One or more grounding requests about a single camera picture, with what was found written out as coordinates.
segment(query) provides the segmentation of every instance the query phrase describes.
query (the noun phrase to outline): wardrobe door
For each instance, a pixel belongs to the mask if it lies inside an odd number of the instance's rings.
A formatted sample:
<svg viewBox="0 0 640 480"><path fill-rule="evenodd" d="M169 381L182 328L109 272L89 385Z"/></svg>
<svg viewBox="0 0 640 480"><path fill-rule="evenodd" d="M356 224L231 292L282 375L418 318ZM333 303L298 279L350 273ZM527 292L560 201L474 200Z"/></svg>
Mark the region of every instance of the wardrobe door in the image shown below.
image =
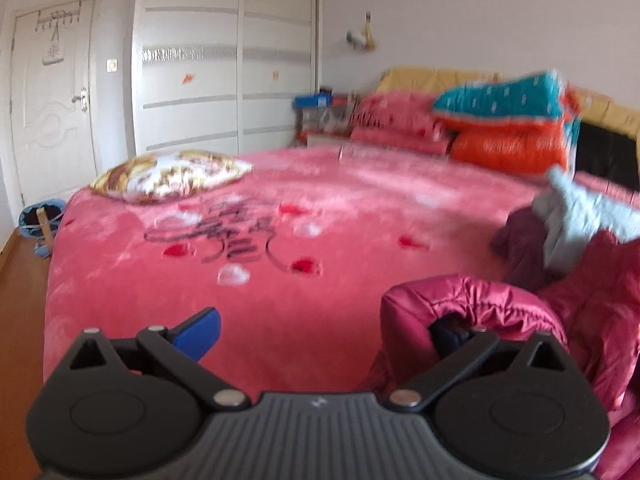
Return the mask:
<svg viewBox="0 0 640 480"><path fill-rule="evenodd" d="M241 153L290 146L297 94L315 88L316 0L243 0Z"/></svg>
<svg viewBox="0 0 640 480"><path fill-rule="evenodd" d="M139 0L136 150L238 154L240 0Z"/></svg>

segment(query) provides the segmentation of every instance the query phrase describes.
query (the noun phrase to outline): pink pillow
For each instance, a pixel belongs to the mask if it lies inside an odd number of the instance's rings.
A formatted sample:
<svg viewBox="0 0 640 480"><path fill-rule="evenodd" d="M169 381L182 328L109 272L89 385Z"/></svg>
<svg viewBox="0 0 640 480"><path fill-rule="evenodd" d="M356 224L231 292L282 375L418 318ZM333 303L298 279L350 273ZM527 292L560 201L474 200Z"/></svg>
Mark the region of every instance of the pink pillow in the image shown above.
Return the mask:
<svg viewBox="0 0 640 480"><path fill-rule="evenodd" d="M398 134L434 141L446 138L440 122L431 115L436 94L393 91L365 97L355 109L351 124L363 128L389 128Z"/></svg>
<svg viewBox="0 0 640 480"><path fill-rule="evenodd" d="M427 155L447 155L447 150L449 149L449 139L447 138L434 141L378 128L354 129L351 134L351 142L355 141L400 148L401 150L411 150L412 152L425 153Z"/></svg>
<svg viewBox="0 0 640 480"><path fill-rule="evenodd" d="M574 176L574 182L591 191L603 193L618 202L625 203L633 209L640 210L640 194L610 180L578 171Z"/></svg>

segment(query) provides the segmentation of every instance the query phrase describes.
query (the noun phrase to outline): light blue garment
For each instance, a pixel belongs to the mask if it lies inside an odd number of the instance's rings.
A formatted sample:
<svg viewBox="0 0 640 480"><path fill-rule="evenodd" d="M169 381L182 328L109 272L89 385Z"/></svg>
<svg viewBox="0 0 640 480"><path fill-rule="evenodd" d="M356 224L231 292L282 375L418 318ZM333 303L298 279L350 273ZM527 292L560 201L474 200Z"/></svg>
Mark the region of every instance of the light blue garment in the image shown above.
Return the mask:
<svg viewBox="0 0 640 480"><path fill-rule="evenodd" d="M433 110L481 119L543 118L560 120L564 82L555 70L504 83L468 83L444 92Z"/></svg>
<svg viewBox="0 0 640 480"><path fill-rule="evenodd" d="M550 191L531 204L546 226L545 268L568 274L577 265L589 241L601 230L610 230L622 243L640 238L640 212L574 183L559 166L547 178Z"/></svg>

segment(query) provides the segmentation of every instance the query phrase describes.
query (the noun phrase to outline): clutter on nightstand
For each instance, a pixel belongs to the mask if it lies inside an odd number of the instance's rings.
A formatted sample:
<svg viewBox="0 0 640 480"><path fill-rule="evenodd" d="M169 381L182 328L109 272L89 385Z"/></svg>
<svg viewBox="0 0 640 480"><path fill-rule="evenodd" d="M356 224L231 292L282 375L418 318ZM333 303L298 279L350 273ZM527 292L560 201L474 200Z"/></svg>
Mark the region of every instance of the clutter on nightstand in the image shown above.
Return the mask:
<svg viewBox="0 0 640 480"><path fill-rule="evenodd" d="M296 131L303 146L349 142L351 115L359 95L334 94L331 88L321 88L312 95L297 96Z"/></svg>

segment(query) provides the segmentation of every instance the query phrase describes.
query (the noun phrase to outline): purple cloth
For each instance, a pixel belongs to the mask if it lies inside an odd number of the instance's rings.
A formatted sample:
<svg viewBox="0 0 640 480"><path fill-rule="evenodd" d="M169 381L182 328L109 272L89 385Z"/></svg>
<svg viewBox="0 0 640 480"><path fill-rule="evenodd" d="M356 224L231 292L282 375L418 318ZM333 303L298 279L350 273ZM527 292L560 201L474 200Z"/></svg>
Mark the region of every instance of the purple cloth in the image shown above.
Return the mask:
<svg viewBox="0 0 640 480"><path fill-rule="evenodd" d="M530 207L509 214L491 240L492 251L507 260L505 283L536 292L559 279L544 268L545 239L545 225Z"/></svg>

